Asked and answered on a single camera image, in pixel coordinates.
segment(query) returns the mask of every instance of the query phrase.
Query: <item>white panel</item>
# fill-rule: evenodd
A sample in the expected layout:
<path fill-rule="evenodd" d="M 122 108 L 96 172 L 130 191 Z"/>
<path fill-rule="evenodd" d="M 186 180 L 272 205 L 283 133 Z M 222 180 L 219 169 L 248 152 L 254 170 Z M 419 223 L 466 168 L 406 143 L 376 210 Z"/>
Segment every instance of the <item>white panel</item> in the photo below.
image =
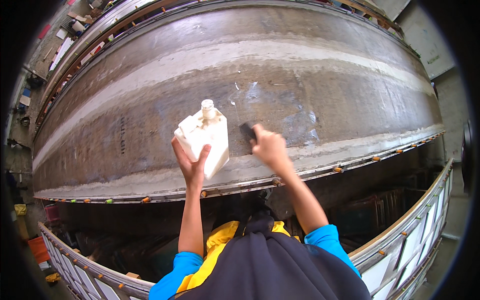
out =
<path fill-rule="evenodd" d="M 403 267 L 407 261 L 412 257 L 413 251 L 419 244 L 419 234 L 420 226 L 415 227 L 415 229 L 407 236 L 405 244 L 402 249 L 402 254 L 400 256 L 400 263 L 398 264 L 398 269 Z"/>
<path fill-rule="evenodd" d="M 385 300 L 387 299 L 388 293 L 392 289 L 395 280 L 390 281 L 386 286 L 384 286 L 381 290 L 379 290 L 372 298 L 372 300 Z"/>
<path fill-rule="evenodd" d="M 69 284 L 69 286 L 75 287 L 75 285 L 73 284 L 74 281 L 73 281 L 73 279 L 70 277 L 70 275 L 68 274 L 68 272 L 63 271 L 63 274 L 65 275 L 65 279 L 66 279 L 67 283 Z"/>
<path fill-rule="evenodd" d="M 107 300 L 120 300 L 117 293 L 112 289 L 111 286 L 103 283 L 102 281 L 95 278 L 95 282 L 98 284 L 102 292 L 105 294 Z"/>
<path fill-rule="evenodd" d="M 79 268 L 77 265 L 75 266 L 75 270 L 77 270 L 78 274 L 82 278 L 82 281 L 84 282 L 85 286 L 87 287 L 87 290 L 89 292 L 95 294 L 98 298 L 101 298 L 100 294 L 98 293 L 98 291 L 94 287 L 94 285 L 93 285 L 92 281 L 90 280 L 90 278 L 88 277 L 87 273 L 84 270 L 82 270 L 81 268 Z"/>
<path fill-rule="evenodd" d="M 417 264 L 420 264 L 423 261 L 423 259 L 425 258 L 425 256 L 427 256 L 428 251 L 430 250 L 430 246 L 432 245 L 432 240 L 433 240 L 434 235 L 435 234 L 431 234 L 430 237 L 427 238 L 427 241 L 425 242 L 425 245 L 423 245 L 423 249 L 422 249 L 421 254 L 420 254 L 420 259 L 417 262 Z"/>
<path fill-rule="evenodd" d="M 438 197 L 437 201 L 437 213 L 435 214 L 435 222 L 438 220 L 440 215 L 442 214 L 442 208 L 444 207 L 444 201 L 440 197 Z"/>
<path fill-rule="evenodd" d="M 413 270 L 417 266 L 419 257 L 420 257 L 420 253 L 417 253 L 417 255 L 415 255 L 415 257 L 413 257 L 413 259 L 407 264 L 407 266 L 405 267 L 405 271 L 400 277 L 397 288 L 399 288 L 410 277 L 410 275 L 412 275 Z"/>
<path fill-rule="evenodd" d="M 65 261 L 65 264 L 67 265 L 67 268 L 70 272 L 70 275 L 75 278 L 76 281 L 78 282 L 82 282 L 82 280 L 80 279 L 80 277 L 78 276 L 77 272 L 75 272 L 75 269 L 73 268 L 73 265 L 72 265 L 72 262 L 65 256 L 62 254 L 62 257 Z"/>
<path fill-rule="evenodd" d="M 450 177 L 449 177 L 451 180 L 450 180 L 450 188 L 448 189 L 449 190 L 449 195 L 450 193 L 452 192 L 452 186 L 453 186 L 453 169 L 450 171 Z"/>
<path fill-rule="evenodd" d="M 78 290 L 80 291 L 80 293 L 82 294 L 82 296 L 84 297 L 85 300 L 90 300 L 90 297 L 87 295 L 87 293 L 85 292 L 84 288 L 78 283 L 75 281 L 75 285 L 77 286 Z"/>
<path fill-rule="evenodd" d="M 437 224 L 437 228 L 435 229 L 435 236 L 434 236 L 435 240 L 438 239 L 438 235 L 440 234 L 440 230 L 442 229 L 443 221 L 444 221 L 444 216 L 442 216 L 442 218 L 440 219 L 440 221 Z"/>
<path fill-rule="evenodd" d="M 426 216 L 426 221 L 425 221 L 425 229 L 423 230 L 423 235 L 421 237 L 421 241 L 420 243 L 423 243 L 425 241 L 425 239 L 427 238 L 428 234 L 430 233 L 430 231 L 432 230 L 432 224 L 433 224 L 433 221 L 435 220 L 435 212 L 437 211 L 437 204 L 433 204 L 431 207 L 430 207 L 430 210 L 428 211 L 427 213 L 427 216 Z"/>
<path fill-rule="evenodd" d="M 444 205 L 445 205 L 445 201 L 446 201 L 447 197 L 444 197 L 444 195 L 445 195 L 445 190 L 442 189 L 442 190 L 440 191 L 440 193 L 438 194 L 438 199 L 441 199 L 442 202 L 443 202 Z"/>
<path fill-rule="evenodd" d="M 447 181 L 445 182 L 445 190 L 447 191 L 447 197 L 450 194 L 450 177 L 447 177 Z"/>
<path fill-rule="evenodd" d="M 377 262 L 374 266 L 361 274 L 361 279 L 367 286 L 369 293 L 376 290 L 382 283 L 391 258 L 391 254 L 387 255 L 384 259 Z"/>

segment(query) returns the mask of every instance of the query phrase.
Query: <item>wall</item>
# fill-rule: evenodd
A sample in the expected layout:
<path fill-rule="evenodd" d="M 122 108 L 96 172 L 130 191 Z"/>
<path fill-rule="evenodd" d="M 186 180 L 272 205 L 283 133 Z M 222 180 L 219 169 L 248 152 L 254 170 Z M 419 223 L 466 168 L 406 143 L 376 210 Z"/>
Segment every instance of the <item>wall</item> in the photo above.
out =
<path fill-rule="evenodd" d="M 433 80 L 438 91 L 440 111 L 446 133 L 443 135 L 446 157 L 461 159 L 463 124 L 468 120 L 467 95 L 457 68 Z"/>
<path fill-rule="evenodd" d="M 444 160 L 452 157 L 459 161 L 463 124 L 468 119 L 467 96 L 447 43 L 417 1 L 374 0 L 374 2 L 390 18 L 395 18 L 399 13 L 395 21 L 405 33 L 404 40 L 420 54 L 420 60 L 438 91 L 440 112 L 446 129 L 443 136 Z M 401 11 L 400 8 L 405 4 L 406 7 Z M 441 152 L 441 149 L 438 150 L 435 157 L 440 157 L 438 152 Z"/>
<path fill-rule="evenodd" d="M 416 1 L 406 6 L 396 22 L 405 33 L 405 42 L 421 55 L 420 60 L 430 79 L 454 66 L 452 55 L 442 35 Z"/>
<path fill-rule="evenodd" d="M 373 0 L 373 2 L 393 21 L 410 3 L 410 0 Z"/>

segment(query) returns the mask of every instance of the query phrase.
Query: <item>concrete surface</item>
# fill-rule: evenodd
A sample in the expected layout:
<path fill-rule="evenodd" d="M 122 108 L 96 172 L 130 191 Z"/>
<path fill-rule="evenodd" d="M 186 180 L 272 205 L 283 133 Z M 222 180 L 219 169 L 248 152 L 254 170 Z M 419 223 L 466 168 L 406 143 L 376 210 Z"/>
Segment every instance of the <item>concrete surface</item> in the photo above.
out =
<path fill-rule="evenodd" d="M 272 175 L 250 155 L 241 121 L 282 133 L 299 170 L 442 128 L 421 62 L 369 23 L 322 8 L 195 12 L 125 36 L 70 81 L 35 141 L 37 195 L 183 189 L 169 142 L 204 98 L 227 117 L 230 147 L 230 162 L 206 186 Z"/>
<path fill-rule="evenodd" d="M 412 300 L 425 300 L 435 292 L 441 284 L 445 273 L 455 257 L 455 253 L 466 227 L 470 199 L 463 194 L 462 169 L 459 163 L 454 164 L 454 177 L 446 225 L 442 232 L 443 240 L 440 243 L 438 254 L 432 266 L 427 272 L 426 279 L 418 291 L 412 296 Z"/>
<path fill-rule="evenodd" d="M 463 124 L 468 120 L 467 95 L 455 67 L 434 79 L 440 111 L 446 133 L 443 135 L 445 153 L 456 161 L 461 159 Z"/>

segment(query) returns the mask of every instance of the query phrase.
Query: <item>metal edge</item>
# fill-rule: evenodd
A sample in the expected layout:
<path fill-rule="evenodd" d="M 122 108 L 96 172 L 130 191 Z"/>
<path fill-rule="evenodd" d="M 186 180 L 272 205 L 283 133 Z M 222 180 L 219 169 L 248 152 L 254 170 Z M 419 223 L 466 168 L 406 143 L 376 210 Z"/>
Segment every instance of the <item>metal edge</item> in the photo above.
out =
<path fill-rule="evenodd" d="M 313 168 L 309 170 L 297 171 L 297 175 L 300 176 L 302 181 L 317 179 L 320 177 L 325 177 L 329 175 L 334 175 L 336 172 L 333 172 L 332 169 L 334 167 L 342 167 L 344 171 L 352 170 L 355 168 L 360 168 L 369 164 L 377 163 L 378 161 L 372 161 L 373 157 L 380 157 L 381 160 L 393 157 L 395 155 L 402 154 L 403 152 L 412 150 L 414 148 L 418 148 L 424 144 L 428 144 L 429 142 L 433 142 L 436 137 L 441 136 L 445 131 L 438 132 L 434 135 L 427 136 L 423 139 L 419 139 L 414 143 L 408 143 L 403 146 L 399 146 L 397 148 L 383 151 L 377 154 L 368 155 L 362 158 L 357 158 L 349 161 L 338 162 L 329 166 L 324 166 L 320 168 Z M 268 188 L 276 187 L 273 184 L 274 180 L 278 180 L 278 176 L 271 176 L 268 178 L 263 178 L 259 180 L 250 180 L 239 182 L 235 184 L 224 184 L 224 185 L 216 185 L 216 186 L 206 186 L 203 187 L 203 191 L 207 193 L 205 198 L 216 197 L 216 196 L 223 196 L 223 195 L 231 195 L 241 192 L 252 192 L 258 191 Z M 114 204 L 132 204 L 132 203 L 142 203 L 142 199 L 145 197 L 150 197 L 149 203 L 161 203 L 161 202 L 173 202 L 173 201 L 184 201 L 185 200 L 185 190 L 175 190 L 169 192 L 162 192 L 156 194 L 138 194 L 138 195 L 111 195 L 111 196 L 99 196 L 99 197 L 63 197 L 65 201 L 63 202 L 71 202 L 71 200 L 75 200 L 75 203 L 81 203 L 83 200 L 89 199 L 89 203 L 98 203 L 103 204 L 106 200 L 112 199 L 112 203 Z M 49 200 L 49 201 L 60 201 L 58 196 L 35 196 L 34 198 Z"/>

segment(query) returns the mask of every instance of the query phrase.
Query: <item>concrete floor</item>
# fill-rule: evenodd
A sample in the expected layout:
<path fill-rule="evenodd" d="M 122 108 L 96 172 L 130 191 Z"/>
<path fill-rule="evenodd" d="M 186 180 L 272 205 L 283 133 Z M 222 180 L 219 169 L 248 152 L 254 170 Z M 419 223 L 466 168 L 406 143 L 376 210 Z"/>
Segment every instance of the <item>concrete floor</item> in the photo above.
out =
<path fill-rule="evenodd" d="M 426 281 L 412 296 L 412 300 L 429 299 L 441 284 L 444 275 L 454 259 L 461 237 L 466 227 L 470 199 L 463 193 L 462 169 L 459 163 L 454 164 L 452 193 L 448 204 L 446 225 L 442 232 L 443 240 L 438 254 L 427 272 Z"/>

